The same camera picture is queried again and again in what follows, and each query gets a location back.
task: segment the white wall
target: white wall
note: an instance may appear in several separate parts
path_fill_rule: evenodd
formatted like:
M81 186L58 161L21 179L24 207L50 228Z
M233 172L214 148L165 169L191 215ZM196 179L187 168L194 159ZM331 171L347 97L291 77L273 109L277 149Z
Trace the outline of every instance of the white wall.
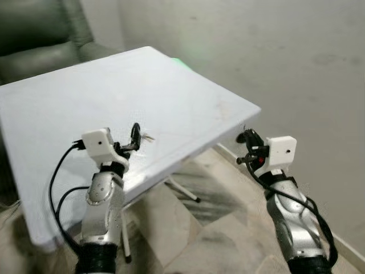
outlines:
M95 42L124 50L119 0L80 0Z
M292 172L365 255L362 0L120 0L128 49L150 45L262 107L298 139Z

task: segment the wall baseboard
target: wall baseboard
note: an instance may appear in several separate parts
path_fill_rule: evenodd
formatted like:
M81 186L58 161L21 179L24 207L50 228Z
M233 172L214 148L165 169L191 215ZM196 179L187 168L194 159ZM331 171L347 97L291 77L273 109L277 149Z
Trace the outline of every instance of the wall baseboard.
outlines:
M213 149L217 151L221 156L223 156L223 158L225 158L230 164L237 167L237 169L240 170L243 174L250 176L244 164L240 166L236 164L236 159L238 156L231 152L231 150L223 146L221 143L214 146ZM333 237L335 239L338 253L340 253L341 256L343 256L354 267L360 270L361 273L365 273L365 257L336 234L333 233Z

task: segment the white tabletop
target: white tabletop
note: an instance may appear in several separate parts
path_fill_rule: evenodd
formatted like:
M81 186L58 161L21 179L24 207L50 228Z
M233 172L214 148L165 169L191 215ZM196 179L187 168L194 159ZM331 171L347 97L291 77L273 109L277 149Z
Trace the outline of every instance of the white tabletop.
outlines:
M47 189L71 142L102 127L127 144L132 125L155 138L142 142L124 177L126 203L203 150L254 118L260 108L177 64L151 47L128 51L0 86L5 146L33 243L55 248L60 233ZM54 184L54 202L68 189L90 185L95 163L73 151ZM85 191L62 207L69 228L85 211Z

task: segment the gray couch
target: gray couch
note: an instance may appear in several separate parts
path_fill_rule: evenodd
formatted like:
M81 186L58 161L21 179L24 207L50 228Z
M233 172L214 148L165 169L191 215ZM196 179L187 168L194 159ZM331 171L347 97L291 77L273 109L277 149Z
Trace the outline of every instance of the gray couch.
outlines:
M0 0L0 85L115 53L94 42L78 0ZM0 194L9 188L0 136Z

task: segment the table leg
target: table leg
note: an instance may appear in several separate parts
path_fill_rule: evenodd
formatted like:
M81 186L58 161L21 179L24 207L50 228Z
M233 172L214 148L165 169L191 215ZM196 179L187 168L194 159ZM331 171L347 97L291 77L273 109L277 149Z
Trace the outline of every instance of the table leg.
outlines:
M120 217L121 217L121 237L123 239L124 257L125 257L125 262L129 264L132 261L132 256L131 256L131 249L129 247L127 220L125 218L124 210L121 211Z
M192 194L190 191L188 191L185 187L183 187L181 184L176 182L172 176L168 176L167 180L165 181L167 184L173 185L175 188L177 188L179 191L181 191L183 194L185 194L187 197L191 198L192 200L196 201L197 203L200 203L200 198L196 195Z

